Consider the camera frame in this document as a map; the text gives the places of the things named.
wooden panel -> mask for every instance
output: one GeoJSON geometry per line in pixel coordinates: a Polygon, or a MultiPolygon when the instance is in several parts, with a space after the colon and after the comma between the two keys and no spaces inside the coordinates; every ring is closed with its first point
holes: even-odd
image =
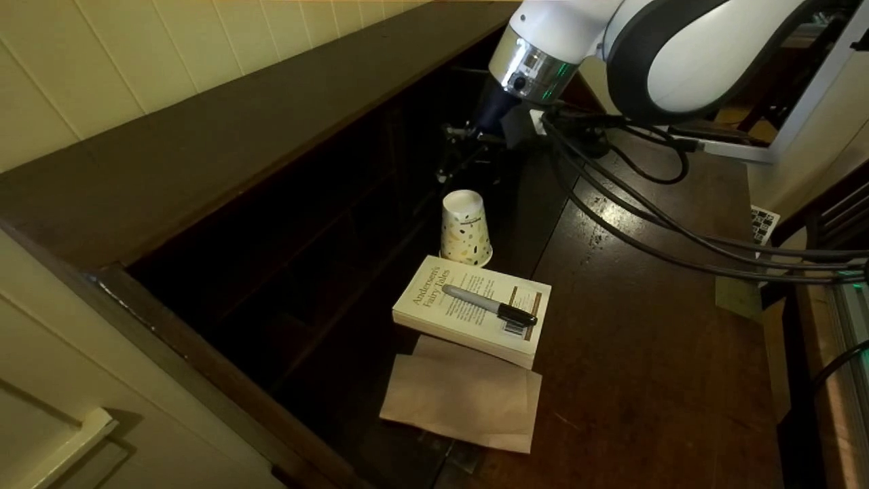
{"type": "Polygon", "coordinates": [[[267,11],[281,56],[292,56],[314,45],[301,0],[270,0],[267,11]]]}
{"type": "Polygon", "coordinates": [[[384,0],[360,0],[360,7],[362,7],[362,23],[375,23],[387,19],[384,0]]]}
{"type": "Polygon", "coordinates": [[[195,89],[153,0],[80,0],[80,6],[145,112],[171,105],[195,89]]]}
{"type": "Polygon", "coordinates": [[[341,34],[362,30],[360,0],[331,0],[335,23],[341,34]]]}
{"type": "Polygon", "coordinates": [[[210,89],[243,75],[213,0],[155,0],[155,7],[195,89],[210,89]]]}
{"type": "Polygon", "coordinates": [[[41,91],[35,78],[13,60],[0,37],[0,174],[46,150],[76,140],[76,133],[41,91]]]}
{"type": "Polygon", "coordinates": [[[8,49],[80,138],[142,114],[76,3],[0,3],[8,49]]]}
{"type": "Polygon", "coordinates": [[[278,63],[263,3],[218,0],[223,30],[246,74],[278,63]]]}
{"type": "Polygon", "coordinates": [[[341,34],[331,0],[301,0],[301,11],[314,44],[330,44],[341,34]]]}

white paper cup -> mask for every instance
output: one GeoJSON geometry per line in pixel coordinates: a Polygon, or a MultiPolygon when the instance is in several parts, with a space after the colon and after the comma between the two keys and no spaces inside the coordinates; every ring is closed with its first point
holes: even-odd
{"type": "Polygon", "coordinates": [[[451,191],[444,199],[440,254],[471,267],[487,267],[493,261],[481,193],[451,191]]]}

wooden surface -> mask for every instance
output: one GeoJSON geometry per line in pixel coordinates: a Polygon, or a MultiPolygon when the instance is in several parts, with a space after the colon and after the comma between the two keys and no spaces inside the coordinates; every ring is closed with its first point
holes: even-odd
{"type": "MultiPolygon", "coordinates": [[[[624,144],[650,170],[672,167],[669,151],[624,144]]],[[[747,235],[739,163],[696,154],[687,181],[639,188],[694,227],[747,235]]],[[[633,235],[701,254],[582,195],[633,235]]],[[[447,468],[444,489],[783,484],[764,330],[715,306],[715,276],[642,254],[569,205],[535,279],[555,295],[535,364],[544,393],[532,453],[489,450],[472,473],[447,468]]]]}
{"type": "Polygon", "coordinates": [[[476,41],[513,6],[425,6],[0,176],[0,220],[76,267],[133,264],[476,41]]]}

black cable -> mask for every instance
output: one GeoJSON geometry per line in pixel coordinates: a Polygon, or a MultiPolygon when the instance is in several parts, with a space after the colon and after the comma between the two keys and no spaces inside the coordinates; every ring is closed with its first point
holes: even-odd
{"type": "Polygon", "coordinates": [[[562,144],[569,144],[588,166],[578,166],[578,170],[584,170],[584,181],[589,181],[597,193],[604,193],[608,201],[619,204],[623,210],[633,211],[633,205],[614,195],[608,188],[604,188],[588,167],[604,174],[607,180],[612,180],[619,191],[624,191],[630,199],[637,199],[639,204],[643,204],[654,220],[652,223],[661,223],[664,227],[669,230],[676,230],[680,235],[724,254],[724,258],[732,258],[732,261],[739,261],[739,264],[751,264],[751,267],[766,267],[766,269],[790,269],[790,272],[843,272],[843,269],[850,269],[850,264],[777,264],[777,261],[760,261],[760,258],[752,258],[752,254],[739,254],[734,250],[726,250],[720,244],[713,244],[707,241],[703,235],[687,230],[684,224],[680,224],[675,218],[669,218],[661,205],[654,205],[650,199],[643,199],[639,191],[633,191],[630,185],[624,185],[619,176],[614,176],[612,170],[607,170],[597,159],[588,157],[582,150],[577,150],[565,133],[559,128],[555,128],[553,121],[544,121],[547,129],[553,129],[555,138],[559,138],[562,144]]]}
{"type": "Polygon", "coordinates": [[[828,362],[816,378],[812,378],[812,393],[825,386],[825,381],[840,371],[846,364],[862,358],[869,349],[869,340],[843,349],[835,362],[828,362]]]}
{"type": "Polygon", "coordinates": [[[669,129],[661,129],[661,128],[643,124],[643,121],[633,121],[629,117],[584,117],[584,114],[574,114],[565,108],[559,108],[557,117],[559,119],[572,119],[572,117],[582,119],[582,128],[592,128],[592,129],[604,129],[604,128],[624,129],[624,133],[633,133],[633,136],[646,138],[652,144],[675,150],[680,157],[680,170],[675,176],[654,176],[654,174],[643,170],[623,147],[616,147],[612,140],[600,140],[607,150],[616,151],[629,167],[633,167],[639,176],[643,176],[650,181],[676,185],[687,176],[690,159],[684,154],[684,147],[669,129]]]}
{"type": "MultiPolygon", "coordinates": [[[[557,124],[553,124],[548,119],[544,119],[544,124],[562,140],[572,147],[574,154],[578,154],[582,159],[589,163],[589,167],[595,167],[597,174],[604,174],[607,180],[612,180],[619,191],[624,191],[630,199],[637,199],[639,204],[643,204],[650,211],[629,204],[624,199],[604,191],[604,185],[597,180],[588,180],[597,193],[604,193],[607,199],[612,199],[614,204],[619,204],[623,210],[629,210],[637,218],[643,218],[650,223],[658,223],[669,230],[684,234],[687,239],[703,244],[707,250],[715,250],[720,254],[745,261],[747,254],[734,254],[732,250],[724,246],[737,246],[737,250],[751,250],[751,253],[760,253],[760,254],[789,254],[789,258],[805,258],[805,261],[857,261],[857,258],[869,258],[869,250],[779,250],[779,246],[760,246],[760,244],[747,244],[747,241],[737,241],[737,239],[710,239],[701,234],[690,234],[687,227],[682,227],[680,223],[675,223],[664,210],[658,210],[650,199],[643,199],[642,193],[637,193],[629,181],[616,180],[612,170],[607,170],[595,157],[584,154],[557,124]]],[[[751,264],[760,264],[760,267],[772,267],[772,269],[785,269],[783,264],[774,261],[751,261],[751,264]]],[[[825,264],[825,267],[801,267],[793,264],[797,269],[857,269],[858,264],[825,264]]]]}

wire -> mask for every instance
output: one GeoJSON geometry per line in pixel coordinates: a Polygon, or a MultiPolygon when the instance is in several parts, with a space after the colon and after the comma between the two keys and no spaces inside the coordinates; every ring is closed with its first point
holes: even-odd
{"type": "MultiPolygon", "coordinates": [[[[619,204],[623,210],[629,210],[637,218],[643,218],[650,223],[658,223],[669,230],[676,230],[682,235],[687,235],[690,241],[699,241],[701,246],[720,253],[726,258],[743,261],[743,264],[760,264],[770,269],[785,269],[785,264],[774,264],[774,261],[759,261],[751,254],[737,254],[726,246],[737,246],[737,250],[751,250],[752,254],[789,254],[789,258],[806,258],[806,261],[828,261],[828,258],[843,258],[843,261],[857,261],[857,258],[869,258],[869,250],[779,250],[779,246],[759,246],[759,244],[747,244],[747,241],[737,241],[737,239],[710,239],[701,234],[687,230],[684,224],[680,224],[676,220],[672,220],[661,205],[654,205],[650,199],[643,199],[639,191],[633,191],[629,181],[623,181],[619,176],[614,176],[612,170],[607,170],[595,157],[584,154],[584,150],[578,150],[557,124],[553,124],[548,119],[544,119],[547,129],[553,129],[565,147],[572,147],[572,151],[577,157],[582,157],[588,166],[582,166],[588,181],[604,193],[607,199],[612,199],[614,204],[619,204]],[[589,170],[604,174],[608,181],[614,181],[623,193],[629,193],[630,199],[637,199],[639,204],[643,204],[646,210],[633,205],[630,201],[614,195],[608,188],[604,188],[595,176],[589,176],[589,170]]],[[[816,269],[816,272],[836,272],[836,269],[858,269],[862,264],[790,264],[789,269],[816,269]]]]}
{"type": "Polygon", "coordinates": [[[812,393],[825,386],[825,381],[840,371],[846,364],[862,358],[869,349],[869,340],[843,349],[835,362],[828,362],[816,378],[812,378],[812,393]]]}
{"type": "Polygon", "coordinates": [[[612,144],[612,140],[600,140],[607,150],[616,151],[619,159],[633,167],[639,176],[650,180],[650,181],[658,181],[658,185],[676,185],[687,176],[687,167],[690,167],[690,159],[684,154],[684,144],[680,144],[669,129],[661,129],[654,124],[643,124],[643,121],[633,121],[629,117],[588,117],[588,114],[577,114],[572,108],[559,108],[557,112],[559,121],[577,121],[578,128],[584,129],[604,129],[604,128],[614,128],[614,129],[624,129],[624,133],[633,133],[639,138],[646,138],[652,144],[661,144],[661,147],[669,147],[676,151],[680,157],[680,167],[675,176],[654,176],[650,170],[643,170],[623,147],[612,144]]]}
{"type": "MultiPolygon", "coordinates": [[[[565,147],[562,138],[557,138],[555,147],[557,147],[569,159],[577,159],[577,157],[572,157],[572,151],[569,151],[569,147],[565,147]]],[[[843,276],[843,275],[824,275],[824,276],[764,275],[764,272],[751,272],[751,269],[726,269],[726,267],[690,264],[690,261],[675,258],[675,254],[669,254],[669,253],[661,253],[661,250],[654,250],[654,246],[633,239],[630,234],[614,227],[608,220],[604,220],[597,211],[592,211],[592,210],[574,193],[574,188],[569,185],[569,180],[565,180],[557,157],[548,157],[548,163],[553,163],[553,170],[555,170],[555,176],[557,176],[562,193],[572,199],[572,204],[574,204],[577,210],[582,210],[589,220],[595,220],[600,227],[607,227],[608,234],[614,234],[614,235],[623,239],[624,244],[630,244],[630,246],[637,246],[637,250],[642,250],[642,253],[646,253],[646,254],[654,254],[654,258],[661,258],[661,261],[667,261],[667,264],[675,264],[675,267],[682,267],[682,269],[694,269],[694,272],[720,275],[720,276],[752,279],[752,283],[828,286],[828,283],[850,283],[850,279],[857,279],[857,276],[843,276]]]]}

